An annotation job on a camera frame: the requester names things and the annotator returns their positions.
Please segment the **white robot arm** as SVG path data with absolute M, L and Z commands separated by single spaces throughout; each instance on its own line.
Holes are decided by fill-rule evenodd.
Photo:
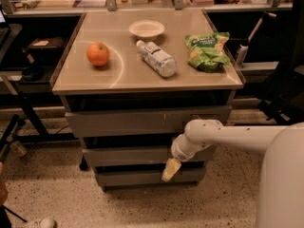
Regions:
M 256 228 L 304 228 L 304 123 L 224 126 L 193 120 L 172 142 L 161 179 L 170 181 L 183 162 L 215 144 L 264 154 Z

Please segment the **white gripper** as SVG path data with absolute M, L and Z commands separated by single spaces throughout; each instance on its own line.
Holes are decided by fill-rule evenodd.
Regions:
M 185 134 L 179 134 L 171 144 L 171 153 L 174 158 L 167 160 L 161 179 L 170 181 L 181 168 L 181 162 L 188 162 L 202 149 L 200 143 L 191 142 Z

